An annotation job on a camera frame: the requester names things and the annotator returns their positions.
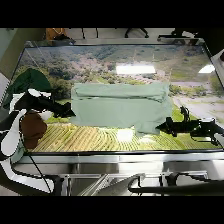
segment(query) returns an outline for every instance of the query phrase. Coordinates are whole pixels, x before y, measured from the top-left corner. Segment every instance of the dark green object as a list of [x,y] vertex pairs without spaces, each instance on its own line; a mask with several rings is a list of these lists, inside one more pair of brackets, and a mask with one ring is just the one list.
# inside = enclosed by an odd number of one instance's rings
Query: dark green object
[[32,68],[28,68],[14,81],[12,85],[7,89],[8,97],[4,102],[3,107],[9,109],[10,102],[13,99],[13,94],[19,94],[26,92],[29,88],[36,89],[41,92],[50,92],[52,90],[49,81],[46,76]]

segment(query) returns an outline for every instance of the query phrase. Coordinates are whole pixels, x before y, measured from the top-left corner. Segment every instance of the table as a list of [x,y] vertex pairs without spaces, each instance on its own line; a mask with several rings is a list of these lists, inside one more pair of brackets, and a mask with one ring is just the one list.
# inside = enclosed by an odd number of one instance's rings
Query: table
[[[186,45],[177,41],[173,45],[170,44],[173,40],[168,44],[151,44],[147,39],[97,39],[65,41],[65,46],[59,47],[53,47],[54,41],[30,42],[30,47],[23,51],[12,82],[27,68],[38,69],[53,88],[62,87],[56,97],[58,102],[65,103],[70,100],[70,89],[76,82],[148,84],[169,81],[175,121],[182,121],[179,107],[184,105],[189,109],[191,119],[214,117],[223,126],[222,84],[212,69],[209,51],[203,40],[196,46],[189,46],[189,41],[185,40]],[[116,66],[122,64],[154,66],[156,74],[117,75]],[[157,156],[157,153],[167,151],[175,154],[192,153],[192,150],[195,153],[222,151],[210,143],[195,142],[188,134],[179,134],[177,138],[165,133],[137,138],[131,128],[77,127],[65,118],[50,118],[47,123],[48,131],[32,151],[33,155],[68,158],[84,154],[125,154],[128,158],[127,154],[132,153]]]

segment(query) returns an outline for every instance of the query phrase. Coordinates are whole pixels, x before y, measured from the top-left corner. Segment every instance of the tabletop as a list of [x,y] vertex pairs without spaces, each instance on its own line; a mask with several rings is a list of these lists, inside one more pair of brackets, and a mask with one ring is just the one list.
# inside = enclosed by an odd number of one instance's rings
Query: tabletop
[[[71,101],[74,83],[125,83],[144,85],[170,82],[172,118],[182,121],[180,106],[191,119],[215,118],[224,127],[224,91],[204,45],[149,44],[146,40],[97,43],[32,45],[20,57],[11,84],[28,68],[41,71],[56,92],[57,102]],[[119,66],[145,66],[153,71],[135,74],[118,72]],[[49,118],[48,129],[32,152],[151,151],[218,149],[209,142],[197,142],[189,134],[177,137],[160,133],[137,137],[133,128],[82,127],[68,118]]]

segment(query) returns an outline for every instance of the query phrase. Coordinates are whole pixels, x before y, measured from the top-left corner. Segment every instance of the folded cloth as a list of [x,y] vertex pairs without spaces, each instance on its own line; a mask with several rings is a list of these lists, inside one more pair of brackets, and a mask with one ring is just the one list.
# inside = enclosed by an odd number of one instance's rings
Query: folded cloth
[[24,145],[27,149],[37,147],[38,140],[41,139],[47,130],[47,125],[37,113],[26,114],[21,121],[21,132],[24,136]]
[[70,122],[81,126],[129,128],[138,136],[159,134],[157,126],[172,114],[167,83],[149,85],[75,84]]
[[3,107],[9,109],[13,94],[24,93],[29,88],[41,92],[50,92],[52,90],[48,79],[42,72],[28,68],[24,73],[19,75],[14,83],[7,89],[6,93],[8,94],[8,97],[3,104]]

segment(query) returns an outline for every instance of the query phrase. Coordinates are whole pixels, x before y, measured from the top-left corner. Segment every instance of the black border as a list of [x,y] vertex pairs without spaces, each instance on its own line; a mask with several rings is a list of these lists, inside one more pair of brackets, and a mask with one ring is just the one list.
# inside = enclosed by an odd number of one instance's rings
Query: black border
[[[11,84],[11,81],[12,81],[14,75],[15,75],[15,72],[16,72],[16,70],[18,68],[19,62],[20,62],[20,60],[22,58],[22,55],[23,55],[25,49],[33,49],[33,48],[35,49],[35,48],[44,48],[44,47],[54,47],[54,48],[55,47],[76,47],[76,46],[77,47],[80,47],[80,46],[86,46],[86,47],[88,47],[88,46],[95,46],[95,47],[97,47],[97,46],[105,46],[105,45],[106,46],[107,45],[159,45],[159,46],[160,45],[166,45],[166,46],[173,46],[174,44],[144,44],[144,43],[143,44],[97,44],[97,45],[96,44],[88,44],[88,45],[87,44],[77,44],[77,45],[68,45],[68,46],[65,45],[65,46],[24,47],[23,51],[20,54],[19,60],[17,62],[16,68],[15,68],[15,70],[13,72],[13,75],[12,75],[12,78],[10,80],[9,85]],[[212,55],[211,55],[211,53],[210,53],[206,43],[204,42],[202,45],[196,45],[196,46],[202,47],[205,50],[205,52],[206,52],[206,54],[207,54],[211,64],[213,64],[212,61],[211,61]],[[220,83],[221,83],[221,85],[223,87],[223,84],[222,84],[222,82],[221,82],[217,72],[216,72],[216,75],[218,76],[218,79],[219,79],[219,81],[220,81]],[[190,153],[213,153],[213,152],[224,152],[224,151],[223,151],[222,148],[220,148],[220,149],[201,149],[201,150],[199,150],[199,149],[197,149],[197,150],[185,149],[185,150],[166,150],[166,151],[165,150],[84,151],[84,152],[83,151],[80,151],[80,152],[32,152],[32,151],[30,151],[29,154],[32,155],[32,156],[94,156],[94,155],[97,156],[97,155],[190,154]]]

